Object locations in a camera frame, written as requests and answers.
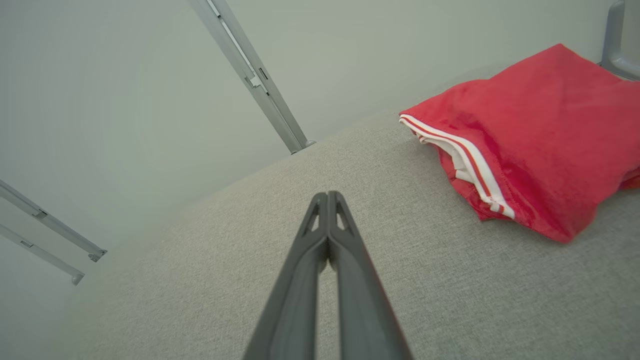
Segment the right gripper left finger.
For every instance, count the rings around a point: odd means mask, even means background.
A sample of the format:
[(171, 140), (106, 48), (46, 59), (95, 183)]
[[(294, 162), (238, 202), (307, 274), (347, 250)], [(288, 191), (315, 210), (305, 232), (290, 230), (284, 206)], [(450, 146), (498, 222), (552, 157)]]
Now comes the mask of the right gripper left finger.
[(315, 360), (318, 278), (329, 252), (328, 209), (328, 194), (315, 194), (243, 360)]

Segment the red basketball jersey number 23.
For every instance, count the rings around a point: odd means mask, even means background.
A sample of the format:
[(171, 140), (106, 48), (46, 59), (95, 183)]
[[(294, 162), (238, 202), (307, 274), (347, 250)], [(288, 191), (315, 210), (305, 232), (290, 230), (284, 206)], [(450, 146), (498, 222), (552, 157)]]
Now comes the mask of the red basketball jersey number 23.
[(398, 115), (482, 221), (571, 242), (640, 167), (640, 80), (556, 44)]

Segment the grey metal partition post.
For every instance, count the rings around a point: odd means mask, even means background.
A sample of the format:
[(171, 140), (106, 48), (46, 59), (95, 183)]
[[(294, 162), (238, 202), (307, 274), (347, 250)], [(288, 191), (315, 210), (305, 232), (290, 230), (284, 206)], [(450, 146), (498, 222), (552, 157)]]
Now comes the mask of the grey metal partition post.
[(50, 212), (42, 209), (41, 206), (31, 201), (20, 191), (17, 191), (2, 180), (0, 180), (0, 198), (7, 200), (12, 205), (43, 224), (45, 227), (87, 252), (89, 259), (93, 262), (98, 262), (98, 260), (108, 252), (106, 249), (94, 244), (89, 239), (73, 230), (73, 228), (70, 228), (67, 224), (50, 214)]
[(291, 154), (314, 145), (295, 119), (226, 0), (189, 0), (222, 54)]
[(624, 56), (622, 51), (625, 11), (625, 0), (617, 0), (608, 10), (599, 65), (613, 75), (622, 76), (631, 81), (640, 81), (640, 63), (632, 62)]
[(79, 269), (74, 268), (70, 264), (67, 264), (57, 256), (54, 256), (48, 251), (45, 251), (43, 248), (28, 241), (27, 239), (22, 237), (20, 234), (14, 232), (10, 228), (7, 228), (2, 224), (0, 224), (0, 236), (5, 237), (5, 239), (9, 239), (13, 243), (20, 246), (21, 248), (32, 253), (32, 255), (39, 257), (43, 261), (48, 262), (48, 264), (60, 269), (60, 271), (67, 273), (69, 276), (71, 276), (71, 283), (74, 286), (77, 286), (85, 276), (85, 274)]

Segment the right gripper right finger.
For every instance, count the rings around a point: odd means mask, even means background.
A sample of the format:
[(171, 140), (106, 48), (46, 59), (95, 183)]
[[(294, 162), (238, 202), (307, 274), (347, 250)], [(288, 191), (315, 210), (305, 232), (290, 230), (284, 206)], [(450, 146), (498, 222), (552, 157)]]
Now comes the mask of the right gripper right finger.
[(337, 275), (341, 360), (413, 360), (345, 197), (327, 194), (329, 262)]

